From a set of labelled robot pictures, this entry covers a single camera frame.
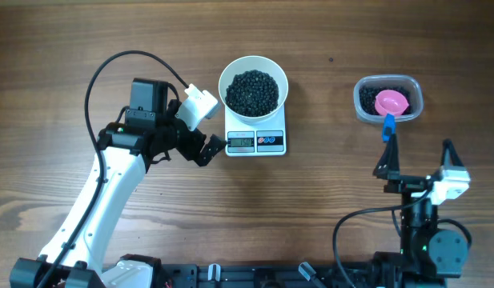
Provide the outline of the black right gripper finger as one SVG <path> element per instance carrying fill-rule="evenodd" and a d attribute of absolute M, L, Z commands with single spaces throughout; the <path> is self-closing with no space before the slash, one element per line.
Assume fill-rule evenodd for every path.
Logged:
<path fill-rule="evenodd" d="M 400 179 L 400 159 L 396 134 L 392 134 L 372 175 L 385 180 Z"/>
<path fill-rule="evenodd" d="M 452 143 L 452 140 L 449 138 L 443 140 L 443 150 L 440 164 L 442 166 L 464 167 L 464 164 L 456 153 L 456 149 Z"/>

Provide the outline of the pink scoop with blue handle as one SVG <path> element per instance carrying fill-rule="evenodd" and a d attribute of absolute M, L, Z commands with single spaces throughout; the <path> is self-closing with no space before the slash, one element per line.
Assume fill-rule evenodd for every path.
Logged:
<path fill-rule="evenodd" d="M 388 142 L 396 132 L 396 117 L 401 116 L 408 107 L 408 100 L 396 90 L 382 90 L 376 95 L 376 112 L 380 116 L 384 116 L 381 134 L 383 142 Z"/>

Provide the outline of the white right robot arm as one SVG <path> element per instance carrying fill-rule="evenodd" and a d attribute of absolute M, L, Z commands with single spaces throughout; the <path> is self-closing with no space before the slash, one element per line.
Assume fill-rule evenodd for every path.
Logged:
<path fill-rule="evenodd" d="M 443 141 L 440 167 L 424 177 L 400 173 L 395 134 L 373 171 L 387 181 L 385 193 L 399 194 L 400 252 L 377 252 L 370 283 L 374 287 L 445 287 L 459 278 L 472 245 L 472 236 L 459 222 L 440 218 L 439 205 L 466 192 L 469 172 L 451 140 Z"/>

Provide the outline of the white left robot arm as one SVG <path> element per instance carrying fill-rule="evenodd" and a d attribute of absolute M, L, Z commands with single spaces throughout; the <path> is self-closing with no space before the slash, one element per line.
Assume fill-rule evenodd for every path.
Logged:
<path fill-rule="evenodd" d="M 35 259 L 20 258 L 10 273 L 12 287 L 169 287 L 159 258 L 127 254 L 109 270 L 103 259 L 122 211 L 154 164 L 177 150 L 206 166 L 225 147 L 221 138 L 197 128 L 220 108 L 194 85 L 187 99 L 169 100 L 169 82 L 136 78 L 128 106 L 94 140 L 92 171 L 55 236 Z"/>

